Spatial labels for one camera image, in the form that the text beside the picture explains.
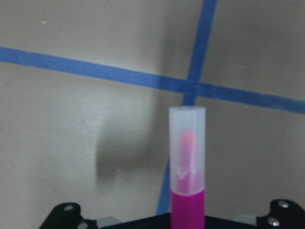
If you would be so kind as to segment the pink highlighter pen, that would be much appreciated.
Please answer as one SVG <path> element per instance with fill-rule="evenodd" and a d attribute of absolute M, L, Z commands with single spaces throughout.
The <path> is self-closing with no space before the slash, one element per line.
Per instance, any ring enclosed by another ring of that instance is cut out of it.
<path fill-rule="evenodd" d="M 205 227 L 206 109 L 169 109 L 171 227 Z"/>

